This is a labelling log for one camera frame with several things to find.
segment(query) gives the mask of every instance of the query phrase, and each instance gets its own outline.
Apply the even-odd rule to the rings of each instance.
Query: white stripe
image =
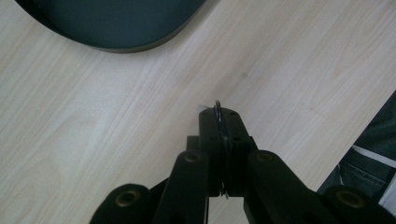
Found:
[[[391,160],[391,159],[389,159],[389,158],[386,158],[386,157],[384,157],[384,156],[381,156],[381,155],[379,155],[379,154],[376,154],[376,153],[374,153],[374,152],[372,152],[372,151],[369,151],[369,150],[367,150],[367,149],[364,149],[364,148],[362,148],[362,147],[358,147],[358,146],[353,145],[352,148],[353,148],[356,152],[360,153],[360,154],[363,155],[363,156],[366,156],[366,157],[368,157],[368,158],[371,158],[371,159],[373,159],[373,160],[375,160],[375,161],[382,162],[382,163],[386,164],[387,166],[396,168],[396,161],[393,161],[393,160]]]
[[[379,200],[379,204],[396,217],[396,175],[388,185],[388,188],[384,195],[382,195],[381,200]]]

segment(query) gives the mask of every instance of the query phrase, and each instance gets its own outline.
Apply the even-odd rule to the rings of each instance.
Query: round metal bolt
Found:
[[[337,199],[350,207],[353,208],[362,208],[365,205],[364,200],[357,194],[347,191],[347,190],[339,190],[335,193]]]
[[[257,160],[260,161],[260,162],[269,162],[269,161],[272,161],[274,159],[270,154],[265,153],[265,152],[258,153],[256,155],[256,157],[257,157]]]
[[[187,162],[198,162],[201,159],[201,156],[197,153],[190,153],[184,156],[184,160]]]
[[[116,204],[119,207],[127,207],[139,201],[140,194],[138,191],[131,189],[119,194],[116,198]]]

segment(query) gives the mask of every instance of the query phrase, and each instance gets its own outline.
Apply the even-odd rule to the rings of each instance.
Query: tabletop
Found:
[[[170,175],[200,105],[237,111],[317,189],[396,90],[392,0],[207,0],[169,42],[114,54],[0,1],[0,222],[89,223]],[[248,223],[241,199],[209,223]]]

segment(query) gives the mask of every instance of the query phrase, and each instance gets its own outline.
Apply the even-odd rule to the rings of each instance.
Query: light wood surface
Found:
[[[216,99],[317,189],[395,91],[395,59],[393,0],[207,0],[136,54],[1,0],[0,223],[89,223],[114,188],[153,187]],[[211,200],[209,223],[248,223],[242,200]]]

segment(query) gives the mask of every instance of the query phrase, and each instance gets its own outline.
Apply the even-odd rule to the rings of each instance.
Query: table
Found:
[[[395,91],[395,59],[392,0],[207,0],[135,54],[0,1],[0,222],[89,223],[117,186],[153,187],[216,99],[317,189]],[[211,199],[209,223],[247,223],[242,200]]]

